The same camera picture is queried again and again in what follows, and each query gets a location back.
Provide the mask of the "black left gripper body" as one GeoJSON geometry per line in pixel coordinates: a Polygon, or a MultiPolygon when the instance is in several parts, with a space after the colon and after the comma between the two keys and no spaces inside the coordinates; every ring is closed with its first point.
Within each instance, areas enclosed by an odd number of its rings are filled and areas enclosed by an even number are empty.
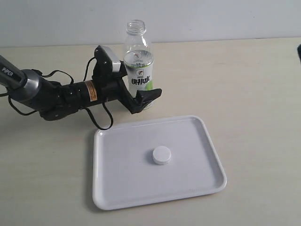
{"type": "Polygon", "coordinates": [[[93,69],[92,82],[97,92],[97,101],[100,104],[118,100],[132,114],[140,113],[144,109],[131,96],[123,78],[119,77],[119,73],[106,75],[101,72],[96,63],[93,69]]]}

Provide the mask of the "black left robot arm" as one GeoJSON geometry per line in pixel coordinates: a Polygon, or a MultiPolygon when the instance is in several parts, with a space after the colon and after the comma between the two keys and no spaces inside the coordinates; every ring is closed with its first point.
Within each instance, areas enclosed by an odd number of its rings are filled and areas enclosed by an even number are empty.
{"type": "Polygon", "coordinates": [[[123,77],[127,75],[123,61],[117,61],[118,68],[113,69],[113,61],[102,53],[95,55],[95,67],[92,79],[62,85],[49,81],[53,74],[43,75],[39,70],[20,70],[4,57],[0,58],[0,83],[6,88],[8,101],[13,100],[38,112],[47,121],[56,121],[79,110],[86,110],[95,122],[90,106],[102,105],[108,111],[106,103],[118,100],[130,113],[140,113],[148,104],[159,98],[161,89],[137,91],[132,97],[127,90],[123,77]]]}

